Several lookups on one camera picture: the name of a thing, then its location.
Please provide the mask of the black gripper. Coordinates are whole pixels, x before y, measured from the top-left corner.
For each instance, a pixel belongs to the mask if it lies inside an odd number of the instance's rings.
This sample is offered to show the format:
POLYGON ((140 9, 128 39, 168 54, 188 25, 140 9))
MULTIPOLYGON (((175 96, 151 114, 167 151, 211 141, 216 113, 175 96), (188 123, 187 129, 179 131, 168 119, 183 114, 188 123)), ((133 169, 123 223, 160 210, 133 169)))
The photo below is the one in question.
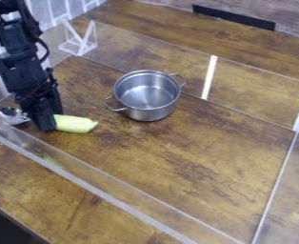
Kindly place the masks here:
POLYGON ((44 68, 35 53, 30 55, 0 54, 0 76, 14 102, 41 131, 56 129, 55 114, 64 113, 57 79, 53 69, 44 68))

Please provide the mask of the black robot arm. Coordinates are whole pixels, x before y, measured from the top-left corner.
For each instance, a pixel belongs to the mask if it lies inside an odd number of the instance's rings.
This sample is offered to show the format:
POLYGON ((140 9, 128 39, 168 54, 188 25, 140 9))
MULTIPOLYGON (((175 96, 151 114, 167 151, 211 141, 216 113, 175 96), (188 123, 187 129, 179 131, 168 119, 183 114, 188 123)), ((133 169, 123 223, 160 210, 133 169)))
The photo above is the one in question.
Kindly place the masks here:
POLYGON ((41 66, 49 48, 41 40, 40 22, 24 0, 0 0, 0 76, 14 102, 43 131, 56 129, 64 113, 53 69, 41 66))

